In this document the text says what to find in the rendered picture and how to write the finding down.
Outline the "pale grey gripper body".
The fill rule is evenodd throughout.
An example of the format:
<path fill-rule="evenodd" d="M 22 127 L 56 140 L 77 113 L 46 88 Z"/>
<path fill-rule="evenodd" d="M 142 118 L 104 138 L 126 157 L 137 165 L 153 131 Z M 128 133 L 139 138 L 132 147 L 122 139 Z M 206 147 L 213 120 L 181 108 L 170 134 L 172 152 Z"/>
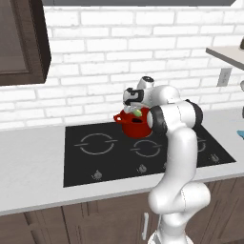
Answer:
<path fill-rule="evenodd" d="M 139 110 L 136 106 L 125 106 L 124 107 L 124 112 L 125 113 L 132 113 L 133 114 L 133 111 L 135 110 Z"/>

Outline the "red cooking pot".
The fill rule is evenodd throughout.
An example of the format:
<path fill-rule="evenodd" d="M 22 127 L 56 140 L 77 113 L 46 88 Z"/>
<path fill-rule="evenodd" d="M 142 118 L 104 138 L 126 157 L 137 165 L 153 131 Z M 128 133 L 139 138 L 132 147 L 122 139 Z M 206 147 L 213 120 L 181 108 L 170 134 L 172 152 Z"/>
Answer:
<path fill-rule="evenodd" d="M 141 109 L 141 116 L 135 116 L 133 113 L 121 111 L 113 117 L 117 124 L 122 126 L 125 135 L 131 138 L 143 138 L 151 134 L 152 129 L 147 123 L 148 108 Z"/>

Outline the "black hob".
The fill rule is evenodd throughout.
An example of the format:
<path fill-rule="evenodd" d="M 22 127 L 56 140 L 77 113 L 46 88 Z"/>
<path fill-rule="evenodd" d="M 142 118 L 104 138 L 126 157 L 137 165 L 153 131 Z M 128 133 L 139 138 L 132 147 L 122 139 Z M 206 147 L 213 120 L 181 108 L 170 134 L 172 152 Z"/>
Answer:
<path fill-rule="evenodd" d="M 114 122 L 67 127 L 63 185 L 73 187 L 163 173 L 167 148 L 165 135 L 129 138 Z M 141 164 L 147 167 L 145 173 L 137 171 Z M 102 173 L 100 180 L 92 178 L 96 171 Z"/>

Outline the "brown base cupboard door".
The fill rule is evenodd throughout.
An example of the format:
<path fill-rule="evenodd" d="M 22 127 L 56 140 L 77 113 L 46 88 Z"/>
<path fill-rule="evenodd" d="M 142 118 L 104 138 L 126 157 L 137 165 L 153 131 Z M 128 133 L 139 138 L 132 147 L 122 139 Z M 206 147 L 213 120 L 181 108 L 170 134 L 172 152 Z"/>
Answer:
<path fill-rule="evenodd" d="M 0 216 L 0 244 L 69 244 L 62 209 Z"/>
<path fill-rule="evenodd" d="M 147 244 L 158 216 L 148 205 L 148 193 L 77 203 L 63 207 L 71 244 Z M 144 213 L 149 213 L 142 240 Z"/>
<path fill-rule="evenodd" d="M 244 176 L 207 183 L 211 203 L 187 226 L 194 244 L 244 244 Z"/>

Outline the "grey wall socket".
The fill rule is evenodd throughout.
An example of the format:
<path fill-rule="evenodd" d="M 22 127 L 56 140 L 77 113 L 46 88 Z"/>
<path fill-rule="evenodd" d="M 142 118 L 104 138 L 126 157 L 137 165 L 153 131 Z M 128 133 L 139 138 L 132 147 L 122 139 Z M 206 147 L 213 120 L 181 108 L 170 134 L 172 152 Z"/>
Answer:
<path fill-rule="evenodd" d="M 228 85 L 231 72 L 232 72 L 231 68 L 224 68 L 220 71 L 218 82 L 217 82 L 218 87 L 226 87 Z"/>

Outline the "dark brown wall cupboard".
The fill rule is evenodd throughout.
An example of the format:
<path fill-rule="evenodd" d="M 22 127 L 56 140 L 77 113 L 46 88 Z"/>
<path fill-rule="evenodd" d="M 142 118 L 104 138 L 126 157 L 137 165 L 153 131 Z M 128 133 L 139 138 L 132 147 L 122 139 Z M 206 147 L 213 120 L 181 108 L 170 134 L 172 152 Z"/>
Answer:
<path fill-rule="evenodd" d="M 50 64 L 42 0 L 0 0 L 0 86 L 44 84 Z"/>

